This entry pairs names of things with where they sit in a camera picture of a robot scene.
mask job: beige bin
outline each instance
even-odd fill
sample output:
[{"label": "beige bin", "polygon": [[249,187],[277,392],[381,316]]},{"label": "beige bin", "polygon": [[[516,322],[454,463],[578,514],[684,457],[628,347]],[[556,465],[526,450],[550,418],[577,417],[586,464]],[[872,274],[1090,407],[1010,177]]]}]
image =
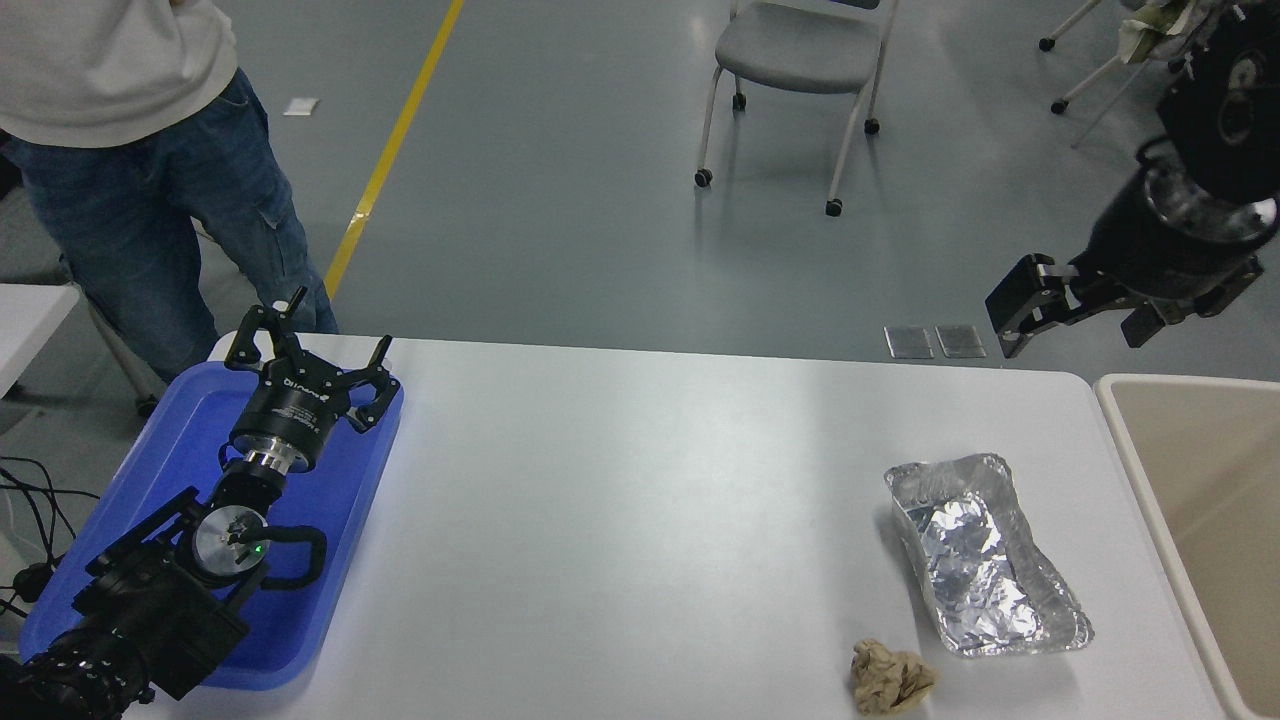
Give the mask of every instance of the beige bin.
[{"label": "beige bin", "polygon": [[1222,706],[1280,717],[1280,383],[1106,375],[1094,389]]}]

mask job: aluminum foil tray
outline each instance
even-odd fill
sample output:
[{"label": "aluminum foil tray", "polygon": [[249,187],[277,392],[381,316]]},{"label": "aluminum foil tray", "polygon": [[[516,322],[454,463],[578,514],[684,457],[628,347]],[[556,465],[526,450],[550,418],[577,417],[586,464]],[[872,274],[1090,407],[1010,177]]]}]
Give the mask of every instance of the aluminum foil tray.
[{"label": "aluminum foil tray", "polygon": [[899,465],[884,483],[947,650],[982,657],[1089,644],[1093,626],[1036,547],[1002,457]]}]

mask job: yellow floor line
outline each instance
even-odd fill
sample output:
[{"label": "yellow floor line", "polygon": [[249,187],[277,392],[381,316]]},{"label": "yellow floor line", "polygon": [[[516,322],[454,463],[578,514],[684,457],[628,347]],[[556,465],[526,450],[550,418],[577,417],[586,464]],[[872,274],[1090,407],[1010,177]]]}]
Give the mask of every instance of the yellow floor line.
[{"label": "yellow floor line", "polygon": [[387,138],[383,155],[378,159],[378,167],[374,168],[374,174],[369,178],[369,184],[365,186],[365,193],[356,205],[356,213],[351,217],[351,223],[347,224],[347,232],[342,236],[338,252],[333,256],[329,272],[324,277],[324,287],[329,292],[329,297],[333,297],[338,292],[342,275],[347,272],[351,256],[356,252],[356,245],[360,243],[360,236],[365,232],[365,223],[369,222],[369,215],[374,211],[374,204],[378,202],[378,196],[383,191],[383,183],[387,182],[387,176],[392,172],[392,165],[399,154],[401,143],[404,142],[404,135],[408,133],[408,127],[413,123],[413,115],[417,114],[417,106],[422,102],[426,86],[431,82],[435,65],[440,61],[444,46],[449,42],[449,33],[453,32],[453,24],[462,10],[462,3],[463,0],[453,0],[449,5],[449,12],[444,14],[444,22],[440,24],[439,32],[435,33],[435,42],[431,44],[431,51],[426,54],[422,69],[417,73],[417,79],[413,81],[413,88],[410,91],[408,99],[404,100],[404,108],[401,109],[399,118],[396,119],[396,127],[392,128],[392,136]]}]

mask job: person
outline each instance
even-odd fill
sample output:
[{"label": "person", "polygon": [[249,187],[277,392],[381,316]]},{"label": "person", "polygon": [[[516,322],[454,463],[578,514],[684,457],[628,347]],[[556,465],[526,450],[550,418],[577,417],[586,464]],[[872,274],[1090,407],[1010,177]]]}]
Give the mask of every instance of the person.
[{"label": "person", "polygon": [[218,340],[192,218],[300,332],[338,332],[212,0],[0,1],[0,149],[63,265],[165,382]]}]

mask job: crumpled brown paper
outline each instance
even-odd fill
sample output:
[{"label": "crumpled brown paper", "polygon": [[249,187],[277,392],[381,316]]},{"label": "crumpled brown paper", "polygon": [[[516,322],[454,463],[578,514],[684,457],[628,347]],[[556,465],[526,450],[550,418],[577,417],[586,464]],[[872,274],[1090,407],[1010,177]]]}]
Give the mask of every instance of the crumpled brown paper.
[{"label": "crumpled brown paper", "polygon": [[938,682],[938,671],[914,652],[892,652],[874,639],[861,641],[854,651],[854,700],[861,715],[906,712]]}]

